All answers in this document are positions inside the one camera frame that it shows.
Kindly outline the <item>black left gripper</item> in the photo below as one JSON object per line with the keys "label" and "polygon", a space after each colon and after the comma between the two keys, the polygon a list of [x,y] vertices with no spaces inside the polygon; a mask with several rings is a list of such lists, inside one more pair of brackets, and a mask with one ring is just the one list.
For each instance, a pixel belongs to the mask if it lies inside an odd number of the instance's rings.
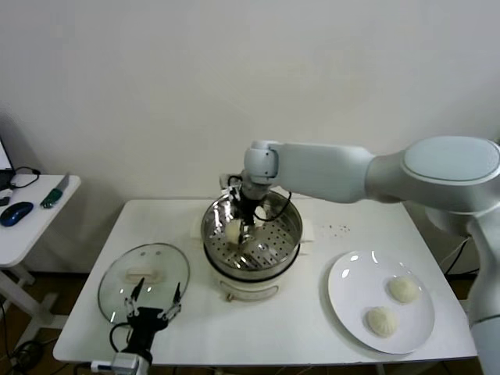
{"label": "black left gripper", "polygon": [[129,297],[124,299],[127,311],[127,322],[132,332],[127,344],[127,352],[140,354],[149,352],[155,334],[163,330],[163,321],[169,323],[181,311],[181,290],[180,283],[177,284],[173,295],[172,304],[168,309],[138,308],[138,297],[143,288],[145,279],[142,277],[132,290]]}

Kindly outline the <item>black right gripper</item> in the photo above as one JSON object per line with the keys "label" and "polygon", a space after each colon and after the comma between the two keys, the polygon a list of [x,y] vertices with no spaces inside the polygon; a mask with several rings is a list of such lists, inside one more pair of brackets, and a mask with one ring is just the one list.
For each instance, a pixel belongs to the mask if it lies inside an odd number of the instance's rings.
{"label": "black right gripper", "polygon": [[254,223],[254,214],[256,208],[259,206],[260,200],[251,199],[245,196],[242,190],[238,191],[238,199],[236,201],[237,218],[241,219],[239,227],[239,242],[246,242],[253,239],[254,225],[247,223]]}

